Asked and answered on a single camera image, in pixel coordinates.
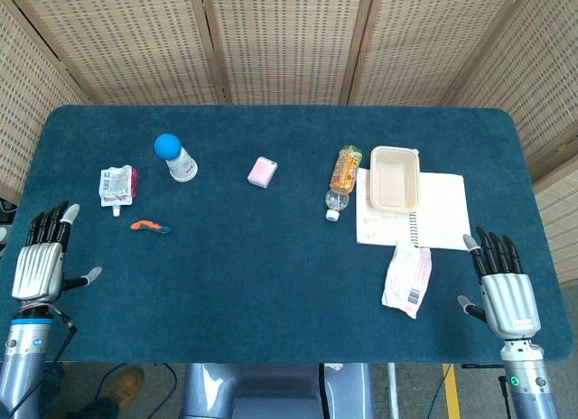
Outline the grey blue robot torso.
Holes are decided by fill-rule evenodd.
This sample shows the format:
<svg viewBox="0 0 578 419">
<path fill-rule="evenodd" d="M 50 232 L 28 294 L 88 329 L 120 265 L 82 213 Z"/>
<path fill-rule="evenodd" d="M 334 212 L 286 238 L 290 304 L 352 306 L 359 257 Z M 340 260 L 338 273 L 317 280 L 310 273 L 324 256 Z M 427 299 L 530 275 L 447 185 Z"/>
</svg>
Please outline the grey blue robot torso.
<svg viewBox="0 0 578 419">
<path fill-rule="evenodd" d="M 180 419 L 374 419 L 369 366 L 191 363 Z"/>
</svg>

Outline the white plastic cup bottle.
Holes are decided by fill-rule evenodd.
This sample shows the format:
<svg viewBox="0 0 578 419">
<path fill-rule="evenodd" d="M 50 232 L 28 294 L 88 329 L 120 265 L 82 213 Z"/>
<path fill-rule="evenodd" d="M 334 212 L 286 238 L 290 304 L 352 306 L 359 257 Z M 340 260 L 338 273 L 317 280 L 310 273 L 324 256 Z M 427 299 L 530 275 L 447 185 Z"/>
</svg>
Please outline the white plastic cup bottle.
<svg viewBox="0 0 578 419">
<path fill-rule="evenodd" d="M 188 182 L 197 175 L 198 164 L 183 147 L 177 157 L 165 162 L 170 175 L 177 182 Z"/>
</svg>

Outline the pink white tissue pack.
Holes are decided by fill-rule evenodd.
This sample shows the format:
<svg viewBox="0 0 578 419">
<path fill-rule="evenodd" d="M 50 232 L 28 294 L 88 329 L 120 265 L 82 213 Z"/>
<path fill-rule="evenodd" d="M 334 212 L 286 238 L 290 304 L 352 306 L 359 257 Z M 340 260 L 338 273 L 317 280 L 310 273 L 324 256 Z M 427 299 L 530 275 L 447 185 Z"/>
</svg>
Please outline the pink white tissue pack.
<svg viewBox="0 0 578 419">
<path fill-rule="evenodd" d="M 266 189 L 272 180 L 275 171 L 277 169 L 277 163 L 260 156 L 256 159 L 247 180 L 249 183 L 256 185 L 257 187 Z"/>
</svg>

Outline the white red spout pouch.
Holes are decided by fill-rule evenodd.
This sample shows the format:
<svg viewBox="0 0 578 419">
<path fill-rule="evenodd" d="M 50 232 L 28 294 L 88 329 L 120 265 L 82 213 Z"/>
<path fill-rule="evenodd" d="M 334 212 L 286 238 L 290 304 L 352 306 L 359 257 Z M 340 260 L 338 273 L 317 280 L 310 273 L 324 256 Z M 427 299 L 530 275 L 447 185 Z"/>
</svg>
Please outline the white red spout pouch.
<svg viewBox="0 0 578 419">
<path fill-rule="evenodd" d="M 102 170 L 98 188 L 100 205 L 111 208 L 113 217 L 118 218 L 121 208 L 133 203 L 136 185 L 137 169 L 131 165 Z"/>
</svg>

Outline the white table leg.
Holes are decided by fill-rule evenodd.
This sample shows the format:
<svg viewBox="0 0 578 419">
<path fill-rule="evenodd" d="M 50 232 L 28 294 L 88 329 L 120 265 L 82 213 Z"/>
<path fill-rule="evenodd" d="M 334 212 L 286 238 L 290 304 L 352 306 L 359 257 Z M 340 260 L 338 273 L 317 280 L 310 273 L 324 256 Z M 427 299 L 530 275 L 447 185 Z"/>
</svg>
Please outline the white table leg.
<svg viewBox="0 0 578 419">
<path fill-rule="evenodd" d="M 387 380 L 388 380 L 388 398 L 390 408 L 390 418 L 400 419 L 398 393 L 396 382 L 396 364 L 392 362 L 387 363 Z"/>
</svg>

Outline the brown leather shoe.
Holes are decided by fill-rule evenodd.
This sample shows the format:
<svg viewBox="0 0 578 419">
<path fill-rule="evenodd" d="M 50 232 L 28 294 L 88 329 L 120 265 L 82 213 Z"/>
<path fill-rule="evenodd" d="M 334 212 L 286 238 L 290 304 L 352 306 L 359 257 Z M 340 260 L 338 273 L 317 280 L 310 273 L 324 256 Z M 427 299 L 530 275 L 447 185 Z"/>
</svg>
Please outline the brown leather shoe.
<svg viewBox="0 0 578 419">
<path fill-rule="evenodd" d="M 128 368 L 108 388 L 105 398 L 111 400 L 119 410 L 125 410 L 136 400 L 144 380 L 145 375 L 141 368 Z"/>
</svg>

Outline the white spiral notebook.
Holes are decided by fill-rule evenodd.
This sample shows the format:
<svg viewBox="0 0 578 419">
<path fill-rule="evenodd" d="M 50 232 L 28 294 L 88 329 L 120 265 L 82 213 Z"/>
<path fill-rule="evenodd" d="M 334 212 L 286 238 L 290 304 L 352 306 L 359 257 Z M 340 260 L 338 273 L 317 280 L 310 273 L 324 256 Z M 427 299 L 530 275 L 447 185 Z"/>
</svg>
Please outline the white spiral notebook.
<svg viewBox="0 0 578 419">
<path fill-rule="evenodd" d="M 422 172 L 416 212 L 376 209 L 369 196 L 369 170 L 359 169 L 356 183 L 356 239 L 359 244 L 465 251 L 471 233 L 464 179 L 457 174 Z"/>
</svg>

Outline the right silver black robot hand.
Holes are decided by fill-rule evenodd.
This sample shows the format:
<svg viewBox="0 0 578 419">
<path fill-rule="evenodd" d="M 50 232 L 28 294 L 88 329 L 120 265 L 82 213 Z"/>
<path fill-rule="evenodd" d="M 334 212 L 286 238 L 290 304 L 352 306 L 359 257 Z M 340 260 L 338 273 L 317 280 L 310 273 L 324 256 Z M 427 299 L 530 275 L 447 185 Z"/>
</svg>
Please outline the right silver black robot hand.
<svg viewBox="0 0 578 419">
<path fill-rule="evenodd" d="M 532 339 L 541 330 L 541 321 L 517 246 L 508 236 L 499 237 L 480 227 L 476 231 L 480 243 L 468 234 L 462 239 L 471 255 L 484 305 L 479 307 L 464 295 L 458 297 L 459 305 L 501 340 Z"/>
</svg>

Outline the woven bamboo folding screen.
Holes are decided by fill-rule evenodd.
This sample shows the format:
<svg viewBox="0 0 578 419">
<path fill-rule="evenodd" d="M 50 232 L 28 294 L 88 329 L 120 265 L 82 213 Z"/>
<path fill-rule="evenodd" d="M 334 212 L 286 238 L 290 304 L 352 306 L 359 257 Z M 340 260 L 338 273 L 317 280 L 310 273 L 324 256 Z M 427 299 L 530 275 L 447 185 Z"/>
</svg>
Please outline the woven bamboo folding screen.
<svg viewBox="0 0 578 419">
<path fill-rule="evenodd" d="M 83 103 L 502 108 L 578 284 L 578 0 L 0 0 L 0 200 Z"/>
</svg>

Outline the beige plastic food container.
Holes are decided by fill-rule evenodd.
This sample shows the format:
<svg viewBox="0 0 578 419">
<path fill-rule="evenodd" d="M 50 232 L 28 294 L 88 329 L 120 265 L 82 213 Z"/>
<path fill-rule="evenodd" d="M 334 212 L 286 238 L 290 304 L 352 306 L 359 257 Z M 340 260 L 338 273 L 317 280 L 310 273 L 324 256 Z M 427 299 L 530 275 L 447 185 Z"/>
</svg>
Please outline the beige plastic food container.
<svg viewBox="0 0 578 419">
<path fill-rule="evenodd" d="M 416 149 L 377 146 L 371 151 L 369 197 L 380 210 L 409 213 L 419 205 L 420 161 Z"/>
</svg>

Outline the blue table cloth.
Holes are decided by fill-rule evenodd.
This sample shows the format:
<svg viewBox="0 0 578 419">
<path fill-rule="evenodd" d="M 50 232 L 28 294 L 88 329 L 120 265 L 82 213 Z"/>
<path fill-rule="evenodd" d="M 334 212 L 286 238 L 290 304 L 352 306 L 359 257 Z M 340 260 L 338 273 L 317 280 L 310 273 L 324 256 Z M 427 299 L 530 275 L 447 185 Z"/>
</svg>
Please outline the blue table cloth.
<svg viewBox="0 0 578 419">
<path fill-rule="evenodd" d="M 154 151 L 177 136 L 198 164 L 172 178 Z M 512 118 L 496 108 L 63 106 L 47 118 L 0 260 L 0 358 L 17 304 L 14 269 L 31 220 L 79 204 L 64 272 L 102 268 L 58 307 L 78 327 L 70 361 L 496 363 L 501 342 L 467 316 L 480 301 L 471 257 L 436 250 L 414 320 L 380 302 L 389 247 L 361 245 L 356 211 L 325 218 L 338 151 L 414 148 L 428 172 L 465 181 L 470 223 L 510 236 L 529 275 L 546 358 L 573 349 L 559 283 Z M 266 189 L 256 159 L 277 163 Z M 136 197 L 114 218 L 100 172 L 137 169 Z M 149 219 L 171 233 L 133 231 Z"/>
</svg>

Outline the clear bottle with orange label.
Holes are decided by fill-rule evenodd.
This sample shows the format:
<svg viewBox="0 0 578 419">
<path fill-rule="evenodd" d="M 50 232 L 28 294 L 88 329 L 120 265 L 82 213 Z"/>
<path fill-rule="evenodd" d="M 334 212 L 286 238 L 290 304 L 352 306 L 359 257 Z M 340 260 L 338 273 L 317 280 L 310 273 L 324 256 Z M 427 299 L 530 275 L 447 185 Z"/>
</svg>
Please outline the clear bottle with orange label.
<svg viewBox="0 0 578 419">
<path fill-rule="evenodd" d="M 340 213 L 349 205 L 361 160 L 362 152 L 356 145 L 345 145 L 340 149 L 325 194 L 325 218 L 328 221 L 337 221 Z"/>
</svg>

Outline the white pink crumpled bag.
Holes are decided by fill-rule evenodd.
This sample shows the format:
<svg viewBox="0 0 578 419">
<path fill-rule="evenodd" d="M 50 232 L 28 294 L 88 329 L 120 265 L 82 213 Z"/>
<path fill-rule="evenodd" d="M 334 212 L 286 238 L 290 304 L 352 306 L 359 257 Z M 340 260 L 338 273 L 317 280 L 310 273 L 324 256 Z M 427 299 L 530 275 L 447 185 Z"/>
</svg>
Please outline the white pink crumpled bag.
<svg viewBox="0 0 578 419">
<path fill-rule="evenodd" d="M 415 320 L 427 291 L 431 272 L 429 248 L 398 241 L 387 268 L 381 304 L 402 311 Z"/>
</svg>

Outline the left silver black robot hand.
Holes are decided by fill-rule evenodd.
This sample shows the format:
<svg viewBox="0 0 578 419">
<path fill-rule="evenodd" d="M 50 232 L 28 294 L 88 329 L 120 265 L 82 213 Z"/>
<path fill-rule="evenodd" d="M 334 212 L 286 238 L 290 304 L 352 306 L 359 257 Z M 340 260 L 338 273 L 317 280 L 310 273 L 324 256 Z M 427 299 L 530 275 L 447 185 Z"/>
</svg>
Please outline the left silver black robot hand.
<svg viewBox="0 0 578 419">
<path fill-rule="evenodd" d="M 64 277 L 64 259 L 71 227 L 79 215 L 79 204 L 67 201 L 39 213 L 29 224 L 26 241 L 16 262 L 12 298 L 21 308 L 48 306 L 63 292 L 93 284 L 101 275 L 96 266 L 87 274 Z"/>
</svg>

